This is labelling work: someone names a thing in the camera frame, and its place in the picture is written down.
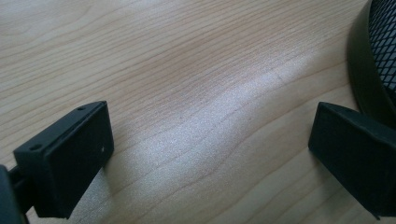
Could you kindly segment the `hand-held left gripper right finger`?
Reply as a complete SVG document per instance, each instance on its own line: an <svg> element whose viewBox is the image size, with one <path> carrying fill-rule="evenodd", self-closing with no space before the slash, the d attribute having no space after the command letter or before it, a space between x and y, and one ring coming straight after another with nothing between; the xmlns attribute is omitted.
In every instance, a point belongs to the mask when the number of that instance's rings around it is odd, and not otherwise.
<svg viewBox="0 0 396 224"><path fill-rule="evenodd" d="M320 102L309 150L373 216L396 217L396 131Z"/></svg>

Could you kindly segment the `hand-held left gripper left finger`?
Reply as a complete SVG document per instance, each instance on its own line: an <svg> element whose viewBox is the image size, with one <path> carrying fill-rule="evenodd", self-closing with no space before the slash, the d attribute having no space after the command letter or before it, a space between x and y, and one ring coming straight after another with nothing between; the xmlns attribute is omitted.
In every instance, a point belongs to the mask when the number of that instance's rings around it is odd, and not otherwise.
<svg viewBox="0 0 396 224"><path fill-rule="evenodd" d="M114 151L107 103L82 105L14 150L39 217L69 218Z"/></svg>

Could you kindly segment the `black metal mesh basket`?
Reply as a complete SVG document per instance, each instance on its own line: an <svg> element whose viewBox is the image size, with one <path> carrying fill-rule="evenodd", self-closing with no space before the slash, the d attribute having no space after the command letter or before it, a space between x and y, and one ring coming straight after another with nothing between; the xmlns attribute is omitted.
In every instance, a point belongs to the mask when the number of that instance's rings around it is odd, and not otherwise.
<svg viewBox="0 0 396 224"><path fill-rule="evenodd" d="M347 67L360 111L396 130L396 0L368 0L347 41Z"/></svg>

